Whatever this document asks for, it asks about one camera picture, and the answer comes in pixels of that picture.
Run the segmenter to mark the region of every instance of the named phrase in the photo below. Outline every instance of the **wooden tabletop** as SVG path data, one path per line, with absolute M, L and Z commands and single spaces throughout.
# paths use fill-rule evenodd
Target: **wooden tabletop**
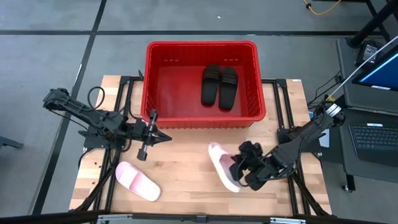
M 101 86 L 106 92 L 100 109 L 112 111 L 118 92 L 120 76 L 106 75 Z M 134 82 L 132 113 L 140 115 L 143 82 Z M 287 180 L 268 181 L 260 190 L 242 188 L 239 193 L 227 190 L 222 184 L 208 155 L 208 144 L 222 144 L 223 149 L 238 153 L 238 146 L 247 140 L 261 143 L 264 152 L 277 145 L 278 119 L 274 92 L 271 84 L 263 84 L 266 101 L 266 117 L 246 129 L 167 129 L 164 133 L 173 137 L 148 148 L 145 162 L 136 159 L 141 142 L 133 141 L 128 152 L 121 154 L 121 161 L 134 164 L 152 179 L 162 190 L 156 202 L 148 202 L 128 191 L 118 182 L 114 188 L 112 212 L 207 214 L 207 215 L 277 215 L 291 216 Z M 307 104 L 300 80 L 287 80 L 287 89 L 296 126 L 309 121 Z M 287 116 L 282 90 L 279 90 L 285 126 Z M 73 191 L 70 209 L 79 206 L 98 182 L 104 149 L 95 149 L 81 162 Z M 302 154 L 305 183 L 317 202 L 331 213 L 329 199 L 319 161 L 309 153 Z M 298 208 L 303 213 L 301 196 L 297 186 Z M 108 185 L 104 186 L 100 207 L 104 207 Z

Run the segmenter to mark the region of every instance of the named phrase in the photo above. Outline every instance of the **blue screen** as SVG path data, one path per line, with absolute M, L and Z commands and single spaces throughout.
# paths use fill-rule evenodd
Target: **blue screen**
M 385 88 L 398 89 L 398 54 L 380 64 L 359 82 Z

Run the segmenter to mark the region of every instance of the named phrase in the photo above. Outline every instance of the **yellow cable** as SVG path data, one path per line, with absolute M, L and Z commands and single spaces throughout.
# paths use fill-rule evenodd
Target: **yellow cable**
M 317 15 L 317 16 L 322 16 L 322 15 L 328 13 L 329 11 L 331 11 L 331 10 L 332 10 L 335 6 L 337 6 L 337 4 L 339 4 L 340 2 L 341 2 L 341 0 L 339 0 L 338 2 L 336 2 L 336 4 L 334 4 L 330 9 L 328 9 L 328 10 L 326 10 L 325 12 L 322 12 L 322 13 L 317 13 L 317 12 L 315 12 L 314 10 L 312 10 L 312 7 L 311 7 L 311 6 L 308 7 L 308 8 L 309 8 L 309 9 L 311 10 L 311 12 L 314 13 L 315 15 Z

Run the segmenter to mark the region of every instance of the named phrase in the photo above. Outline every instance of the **red plastic basket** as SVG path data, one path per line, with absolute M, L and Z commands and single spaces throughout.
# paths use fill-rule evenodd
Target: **red plastic basket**
M 231 111 L 201 104 L 207 65 L 233 67 L 238 89 Z M 156 109 L 159 128 L 246 128 L 266 115 L 257 48 L 250 41 L 152 42 L 147 48 L 141 116 Z

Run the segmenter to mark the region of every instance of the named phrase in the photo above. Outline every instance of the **gray carpet floor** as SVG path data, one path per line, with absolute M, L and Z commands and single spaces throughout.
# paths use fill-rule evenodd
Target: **gray carpet floor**
M 101 0 L 2 0 L 0 30 L 91 30 L 100 3 Z M 376 10 L 385 5 L 382 0 L 372 3 Z M 319 12 L 333 4 L 313 2 Z M 366 4 L 360 2 L 343 2 L 325 16 L 314 16 L 300 0 L 108 0 L 99 30 L 358 31 L 371 16 Z M 384 25 L 391 36 L 398 34 L 395 18 L 388 18 Z M 137 75 L 138 70 L 144 71 L 146 46 L 155 40 L 253 41 L 262 76 L 301 79 L 309 100 L 316 88 L 340 69 L 337 38 L 97 35 L 78 100 L 86 102 L 88 90 L 99 85 L 103 75 Z M 88 35 L 0 35 L 0 136 L 25 143 L 21 150 L 0 150 L 0 217 L 31 212 L 61 121 L 42 108 L 42 99 L 50 88 L 72 88 L 88 39 Z M 68 127 L 44 213 L 68 209 L 83 145 L 78 130 L 73 123 Z M 340 189 L 345 183 L 341 165 L 324 162 L 323 173 L 333 214 L 374 222 L 398 220 L 398 184 L 355 177 L 357 191 L 347 194 Z

